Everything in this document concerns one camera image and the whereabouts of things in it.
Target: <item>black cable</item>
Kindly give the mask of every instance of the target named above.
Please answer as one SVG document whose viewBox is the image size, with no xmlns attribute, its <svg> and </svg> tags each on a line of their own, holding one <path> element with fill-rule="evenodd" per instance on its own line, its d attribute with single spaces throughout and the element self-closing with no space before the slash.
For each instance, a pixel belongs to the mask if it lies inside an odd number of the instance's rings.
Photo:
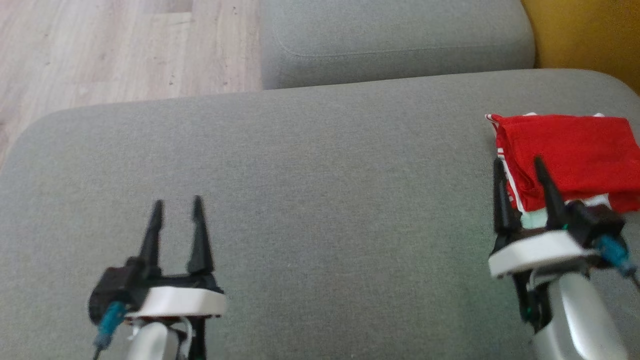
<svg viewBox="0 0 640 360">
<path fill-rule="evenodd" d="M 193 360 L 207 360 L 207 344 L 205 342 L 205 319 L 194 318 L 191 321 L 193 331 L 196 336 L 191 342 L 191 348 L 189 349 L 189 359 Z"/>
<path fill-rule="evenodd" d="M 633 281 L 634 285 L 636 286 L 636 289 L 638 290 L 638 292 L 640 292 L 640 281 L 638 280 L 638 277 L 633 274 L 630 276 L 631 281 Z"/>
</svg>

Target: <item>black plastic part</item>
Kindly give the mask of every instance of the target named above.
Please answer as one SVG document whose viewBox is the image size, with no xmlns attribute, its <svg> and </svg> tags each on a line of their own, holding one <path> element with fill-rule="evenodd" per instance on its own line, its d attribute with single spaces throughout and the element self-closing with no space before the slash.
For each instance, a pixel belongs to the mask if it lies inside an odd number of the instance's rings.
<svg viewBox="0 0 640 360">
<path fill-rule="evenodd" d="M 163 225 L 163 202 L 157 201 L 151 214 L 145 238 L 140 248 L 140 255 L 129 258 L 125 266 L 108 268 L 93 289 L 89 298 L 89 318 L 98 325 L 110 303 L 122 301 L 130 311 L 137 311 L 144 303 L 150 288 L 157 286 L 175 286 L 180 288 L 208 289 L 224 293 L 213 276 L 213 257 L 211 244 L 207 234 L 202 199 L 198 196 L 193 204 L 193 221 L 195 223 L 193 251 L 189 265 L 189 274 L 162 276 L 158 266 L 160 230 Z M 206 359 L 205 319 L 191 317 L 196 331 L 196 338 L 191 346 L 190 359 Z"/>
<path fill-rule="evenodd" d="M 572 201 L 568 211 L 567 230 L 585 248 L 593 247 L 594 240 L 605 234 L 619 237 L 625 226 L 625 219 L 604 204 L 585 206 L 582 201 Z"/>
<path fill-rule="evenodd" d="M 196 336 L 191 343 L 189 360 L 204 360 L 207 358 L 207 343 L 205 337 L 205 318 L 190 318 L 191 326 Z"/>
<path fill-rule="evenodd" d="M 163 202 L 156 201 L 154 210 L 149 219 L 147 233 L 140 247 L 140 259 L 145 262 L 145 271 L 149 277 L 162 276 L 162 271 L 158 267 L 160 253 L 160 230 L 163 225 Z"/>
<path fill-rule="evenodd" d="M 535 322 L 532 322 L 534 333 L 538 333 L 538 331 L 544 329 L 550 322 L 553 317 L 551 312 L 551 304 L 549 303 L 549 293 L 548 293 L 549 284 L 546 283 L 541 285 L 536 289 L 535 297 L 536 297 L 536 307 L 538 308 L 538 319 Z"/>
<path fill-rule="evenodd" d="M 548 214 L 547 229 L 562 229 L 568 221 L 562 195 L 551 178 L 540 155 L 534 158 L 534 166 L 536 167 L 538 181 L 542 184 L 542 188 L 545 191 L 545 205 Z"/>
<path fill-rule="evenodd" d="M 142 280 L 144 262 L 140 258 L 129 258 L 125 266 L 107 268 L 98 285 L 89 296 L 89 319 L 98 325 L 110 303 L 122 301 L 131 311 L 138 310 L 147 297 L 148 288 L 138 284 Z"/>
<path fill-rule="evenodd" d="M 204 208 L 202 199 L 199 196 L 193 201 L 193 247 L 191 248 L 191 259 L 187 264 L 187 272 L 191 275 L 208 274 L 215 270 L 213 256 L 211 254 L 211 244 L 207 233 L 207 222 L 204 218 Z"/>
<path fill-rule="evenodd" d="M 540 320 L 540 305 L 536 290 L 527 291 L 527 303 L 529 305 L 529 322 L 534 324 Z"/>
<path fill-rule="evenodd" d="M 496 158 L 493 161 L 493 229 L 497 234 L 508 234 L 521 227 L 509 201 L 504 165 L 500 158 Z"/>
<path fill-rule="evenodd" d="M 532 304 L 529 303 L 529 294 L 527 293 L 527 282 L 529 281 L 529 275 L 531 271 L 521 272 L 513 274 L 513 285 L 516 288 L 516 294 L 518 295 L 518 306 L 520 307 L 520 318 L 523 322 L 530 322 L 531 316 L 529 314 L 529 308 Z"/>
<path fill-rule="evenodd" d="M 489 254 L 489 256 L 495 254 L 496 252 L 502 250 L 504 247 L 509 245 L 509 240 L 510 239 L 508 235 L 498 235 L 495 238 L 495 243 L 493 244 L 493 250 L 491 250 L 491 253 Z"/>
</svg>

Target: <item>gray couch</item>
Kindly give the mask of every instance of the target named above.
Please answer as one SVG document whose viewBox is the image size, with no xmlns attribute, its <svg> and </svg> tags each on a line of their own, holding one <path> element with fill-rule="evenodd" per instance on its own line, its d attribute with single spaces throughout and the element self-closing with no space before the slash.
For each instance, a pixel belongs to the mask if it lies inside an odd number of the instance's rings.
<svg viewBox="0 0 640 360">
<path fill-rule="evenodd" d="M 629 119 L 640 98 L 582 70 L 511 70 L 61 111 L 0 172 L 0 357 L 87 359 L 86 299 L 166 201 L 161 266 L 184 270 L 203 195 L 227 316 L 211 359 L 530 359 L 513 285 L 489 277 L 483 115 Z M 627 216 L 640 254 L 640 217 Z M 594 276 L 640 356 L 632 287 Z M 104 359 L 126 352 L 126 327 Z"/>
<path fill-rule="evenodd" d="M 266 89 L 533 67 L 519 0 L 262 0 Z"/>
</svg>

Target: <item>red towel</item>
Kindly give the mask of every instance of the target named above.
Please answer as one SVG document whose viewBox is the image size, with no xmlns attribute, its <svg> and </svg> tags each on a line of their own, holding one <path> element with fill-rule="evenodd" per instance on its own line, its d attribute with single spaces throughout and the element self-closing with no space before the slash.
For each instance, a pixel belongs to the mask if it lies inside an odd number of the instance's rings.
<svg viewBox="0 0 640 360">
<path fill-rule="evenodd" d="M 609 194 L 618 212 L 640 209 L 640 148 L 629 123 L 619 117 L 570 115 L 487 115 L 496 130 L 499 156 L 504 155 L 524 211 L 545 207 L 533 158 L 541 154 L 565 200 Z"/>
</svg>

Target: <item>white stripe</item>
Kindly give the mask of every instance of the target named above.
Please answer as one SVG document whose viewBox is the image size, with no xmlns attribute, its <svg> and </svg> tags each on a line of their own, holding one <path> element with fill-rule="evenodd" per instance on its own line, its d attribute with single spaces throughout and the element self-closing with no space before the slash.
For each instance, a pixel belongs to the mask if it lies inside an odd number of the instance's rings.
<svg viewBox="0 0 640 360">
<path fill-rule="evenodd" d="M 520 194 L 518 194 L 518 188 L 516 187 L 516 182 L 511 176 L 511 172 L 509 171 L 509 167 L 507 166 L 507 161 L 504 159 L 504 155 L 498 155 L 498 158 L 502 160 L 502 164 L 504 165 L 504 172 L 507 174 L 507 179 L 509 180 L 509 185 L 511 186 L 511 190 L 513 191 L 513 195 L 516 197 L 516 206 L 521 213 L 524 213 L 524 206 L 522 206 L 522 200 L 520 199 Z"/>
<path fill-rule="evenodd" d="M 583 199 L 582 202 L 586 205 L 586 206 L 596 206 L 596 205 L 601 205 L 601 204 L 605 204 L 607 207 L 609 207 L 609 209 L 611 209 L 611 203 L 609 202 L 609 194 L 608 193 L 603 193 L 600 195 L 595 195 L 593 197 L 590 197 L 588 199 Z"/>
<path fill-rule="evenodd" d="M 500 125 L 497 121 L 495 121 L 495 120 L 493 119 L 493 117 L 491 116 L 491 114 L 484 114 L 484 118 L 485 118 L 485 119 L 487 119 L 487 120 L 489 120 L 490 122 L 493 122 L 493 124 L 494 124 L 494 125 L 496 125 L 496 126 L 499 126 L 499 125 Z"/>
</svg>

